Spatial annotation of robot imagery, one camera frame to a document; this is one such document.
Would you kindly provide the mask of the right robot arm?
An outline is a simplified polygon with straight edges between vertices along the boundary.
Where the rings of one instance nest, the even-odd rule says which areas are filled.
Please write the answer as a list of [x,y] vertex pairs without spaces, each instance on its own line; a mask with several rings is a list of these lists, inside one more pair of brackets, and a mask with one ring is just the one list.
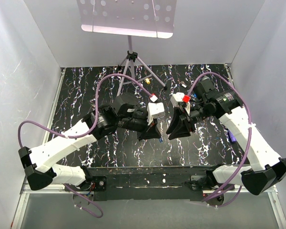
[[195,124],[208,117],[217,118],[236,138],[248,166],[216,165],[206,171],[200,186],[218,189],[236,172],[230,184],[244,186],[251,194],[259,195],[280,182],[286,176],[286,158],[282,158],[262,137],[253,124],[243,102],[233,90],[219,92],[210,79],[205,78],[194,88],[196,104],[190,106],[190,97],[184,93],[171,96],[174,115],[166,133],[169,139],[188,137],[195,131]]

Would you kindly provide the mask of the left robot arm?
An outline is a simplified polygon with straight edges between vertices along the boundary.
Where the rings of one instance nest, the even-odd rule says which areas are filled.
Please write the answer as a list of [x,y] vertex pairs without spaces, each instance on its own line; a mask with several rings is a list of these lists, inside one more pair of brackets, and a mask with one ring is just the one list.
[[95,179],[85,166],[63,166],[58,161],[67,155],[115,133],[117,128],[137,132],[137,139],[159,139],[157,119],[165,115],[163,103],[148,103],[140,107],[133,94],[117,96],[112,103],[103,104],[97,111],[85,115],[60,137],[32,149],[19,150],[24,172],[31,190],[50,184],[69,184],[82,191],[88,190]]

